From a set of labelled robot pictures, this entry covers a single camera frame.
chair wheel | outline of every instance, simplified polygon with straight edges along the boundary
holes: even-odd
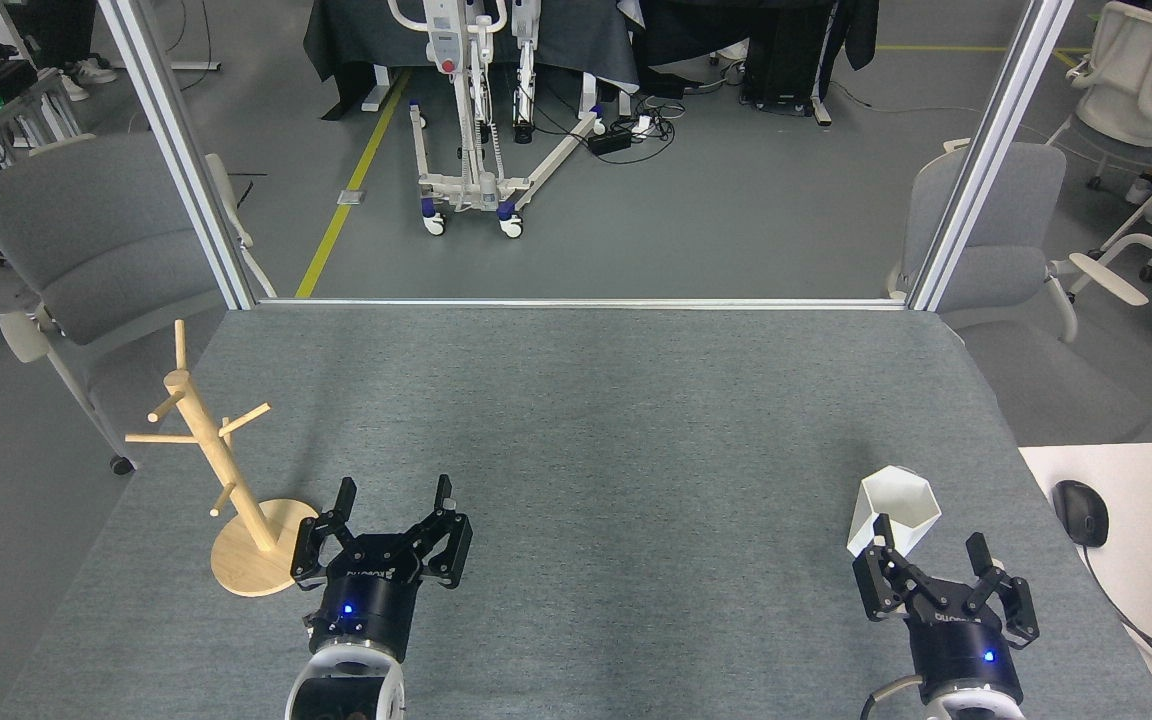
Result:
[[[518,215],[513,215],[508,220],[500,220],[500,229],[508,237],[515,238],[522,236],[522,218]]]
[[[422,218],[420,220],[425,223],[425,232],[429,232],[431,236],[438,237],[440,234],[444,234],[445,222],[447,222],[447,220],[444,219],[442,213],[439,213],[433,218]]]
[[[128,475],[136,467],[132,465],[132,462],[122,455],[109,457],[109,470],[114,470],[114,475]]]

round wooden base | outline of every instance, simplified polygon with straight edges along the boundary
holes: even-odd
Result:
[[[291,552],[301,521],[319,514],[300,500],[266,500],[260,510],[270,521],[270,532],[278,544],[270,552],[256,547],[247,524],[234,516],[211,546],[211,574],[221,588],[234,594],[262,597],[290,588]]]

patient lift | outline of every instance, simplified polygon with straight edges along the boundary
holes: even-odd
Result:
[[[485,13],[483,0],[422,0],[425,22],[408,18],[389,0],[389,10],[399,24],[429,33],[425,54],[452,83],[456,92],[456,114],[461,126],[461,174],[445,176],[429,172],[425,152],[425,118],[419,103],[411,100],[412,137],[416,142],[416,182],[420,187],[420,217],[430,234],[444,234],[444,214],[439,204],[453,213],[483,210],[495,213],[500,229],[509,237],[522,234],[520,211],[531,200],[550,174],[571,154],[591,132],[602,135],[598,106],[582,111],[579,122],[553,151],[550,151],[530,176],[507,177],[500,156],[500,135],[492,118],[492,88],[488,68],[492,65],[492,36],[505,28],[509,15],[506,0],[497,0],[497,18]],[[540,26],[540,0],[511,0],[511,31],[521,54],[518,90],[515,94],[515,141],[531,141],[531,109],[535,107],[535,52]],[[485,146],[492,147],[495,172],[486,169]]]

wooden peg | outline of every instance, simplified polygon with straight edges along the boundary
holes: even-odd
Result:
[[[184,357],[184,320],[180,318],[175,323],[175,336],[177,336],[177,370],[188,370]]]
[[[174,445],[197,444],[192,435],[156,435],[154,433],[127,433],[127,442],[164,442]]]
[[[228,484],[228,486],[225,486],[223,488],[220,488],[220,497],[215,499],[215,502],[211,506],[211,510],[207,511],[212,518],[220,518],[220,509],[221,507],[225,507],[225,501],[229,500],[229,493],[232,492],[234,492],[233,483]]]
[[[262,415],[268,412],[270,412],[270,402],[262,402],[259,406],[253,407],[250,414],[244,414],[238,416],[238,418],[234,419],[233,423],[230,423],[228,419],[223,419],[223,425],[221,425],[220,427],[220,437],[228,437],[229,433],[234,432],[234,430],[241,429],[243,427],[243,425],[247,425],[248,423],[251,423],[251,420],[260,418]]]
[[[162,406],[158,406],[156,407],[154,410],[150,410],[150,414],[146,415],[146,418],[151,420],[151,423],[157,423],[158,420],[166,418],[166,416],[168,416],[168,414],[172,411],[173,407],[182,400],[184,400],[183,391],[173,392],[172,395],[169,395],[162,402]]]

computer mouse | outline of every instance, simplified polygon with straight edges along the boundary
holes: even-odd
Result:
[[[1071,541],[1101,547],[1111,537],[1111,510],[1100,493],[1078,480],[1061,480],[1052,488],[1052,505]]]

